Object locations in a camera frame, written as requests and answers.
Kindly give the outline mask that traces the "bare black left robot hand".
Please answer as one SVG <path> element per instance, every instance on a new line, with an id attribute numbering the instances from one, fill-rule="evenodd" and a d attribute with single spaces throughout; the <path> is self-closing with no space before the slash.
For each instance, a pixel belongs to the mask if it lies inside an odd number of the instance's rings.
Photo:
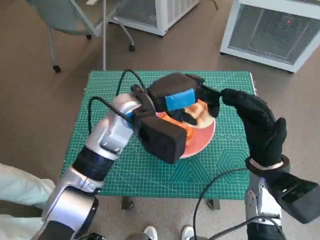
<path id="1" fill-rule="evenodd" d="M 174 72 L 153 82 L 147 93 L 157 112 L 166 112 L 178 122 L 196 126 L 196 117 L 185 108 L 201 100 L 207 104 L 211 117 L 217 118 L 220 110 L 220 92 L 204 85 L 204 82 L 199 76 Z"/>

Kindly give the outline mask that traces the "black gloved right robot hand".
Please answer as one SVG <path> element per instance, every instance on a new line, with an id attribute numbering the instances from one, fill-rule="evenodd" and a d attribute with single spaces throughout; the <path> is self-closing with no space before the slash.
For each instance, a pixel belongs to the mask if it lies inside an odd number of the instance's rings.
<path id="1" fill-rule="evenodd" d="M 226 88 L 221 96 L 243 122 L 251 162 L 262 169 L 278 167 L 287 137 L 285 118 L 276 119 L 267 103 L 254 94 Z"/>

